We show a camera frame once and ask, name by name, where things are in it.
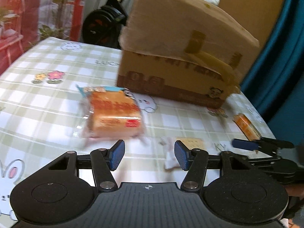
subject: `checkered tablecloth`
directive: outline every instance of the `checkered tablecloth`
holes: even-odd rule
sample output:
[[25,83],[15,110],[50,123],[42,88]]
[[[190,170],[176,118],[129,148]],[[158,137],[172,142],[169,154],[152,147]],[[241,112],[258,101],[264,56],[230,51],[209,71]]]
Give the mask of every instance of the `checkered tablecloth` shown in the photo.
[[[115,85],[119,62],[120,50],[48,38],[3,73],[0,77],[0,210],[3,210],[2,185],[6,184],[7,172],[14,160],[24,162],[15,176],[14,184],[17,184],[66,151],[87,154],[114,144],[114,141],[76,138],[72,134],[81,119],[78,105],[81,95],[76,84],[80,87]],[[53,71],[64,72],[62,82],[52,84],[45,78],[41,83],[33,83],[35,75]],[[233,138],[246,139],[232,121],[233,115],[238,113],[244,113],[263,136],[274,138],[243,94],[232,94],[224,103],[222,108],[227,118],[213,114],[206,107],[135,96],[148,99],[153,106],[142,110],[145,135],[126,140],[125,156],[113,172],[118,184],[122,181],[175,181],[180,185],[186,172],[165,170],[164,138],[201,138],[207,151],[216,153],[214,145],[217,143],[230,144]],[[90,171],[81,172],[81,177],[93,184]],[[207,175],[206,182],[215,177]],[[9,215],[0,216],[0,227],[12,224]]]

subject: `blue curtain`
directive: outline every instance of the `blue curtain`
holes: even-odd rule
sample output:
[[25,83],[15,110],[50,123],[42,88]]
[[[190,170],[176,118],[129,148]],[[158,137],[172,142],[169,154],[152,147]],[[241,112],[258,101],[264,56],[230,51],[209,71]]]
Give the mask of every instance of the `blue curtain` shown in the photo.
[[266,122],[275,115],[304,70],[304,0],[285,0],[261,54],[241,84]]
[[304,146],[304,74],[285,103],[268,123],[271,131],[280,140]]

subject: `snack package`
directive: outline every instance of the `snack package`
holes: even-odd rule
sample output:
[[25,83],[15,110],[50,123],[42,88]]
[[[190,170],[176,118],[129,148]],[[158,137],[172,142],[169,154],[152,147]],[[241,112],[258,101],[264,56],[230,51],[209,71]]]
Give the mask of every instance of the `snack package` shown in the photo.
[[235,115],[233,121],[238,125],[248,140],[259,140],[262,137],[256,127],[244,114],[239,113],[238,115]]
[[83,124],[74,136],[125,138],[143,132],[140,109],[132,93],[119,87],[79,87],[84,98]]

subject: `flower print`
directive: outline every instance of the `flower print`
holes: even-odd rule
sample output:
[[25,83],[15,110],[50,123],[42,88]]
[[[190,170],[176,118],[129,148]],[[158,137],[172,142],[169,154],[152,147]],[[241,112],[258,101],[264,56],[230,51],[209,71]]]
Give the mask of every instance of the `flower print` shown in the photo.
[[47,75],[46,75],[45,73],[35,74],[34,80],[36,80],[36,81],[43,81],[43,79],[44,79],[46,76],[47,76]]
[[48,74],[48,78],[50,80],[59,80],[62,79],[62,77],[64,76],[64,72],[60,72],[60,71],[54,71],[54,72],[50,72]]
[[40,84],[43,82],[43,80],[45,79],[47,75],[45,73],[39,73],[39,74],[35,74],[34,76],[34,80],[32,80],[33,84]]
[[48,77],[48,81],[47,83],[48,84],[59,84],[62,82],[62,79],[64,76],[64,72],[60,72],[60,71],[53,71],[53,72],[50,72],[48,73],[47,77]]

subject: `cartoon rabbit print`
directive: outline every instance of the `cartoon rabbit print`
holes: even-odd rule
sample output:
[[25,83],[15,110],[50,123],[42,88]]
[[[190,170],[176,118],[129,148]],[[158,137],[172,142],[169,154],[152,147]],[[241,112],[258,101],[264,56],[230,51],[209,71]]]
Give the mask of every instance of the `cartoon rabbit print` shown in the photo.
[[157,104],[155,103],[154,99],[151,96],[133,93],[138,106],[141,110],[144,110],[148,113],[154,113],[157,109]]
[[22,160],[12,161],[4,171],[0,161],[0,216],[4,214],[10,216],[12,220],[17,220],[10,204],[10,195],[23,171],[24,162]]

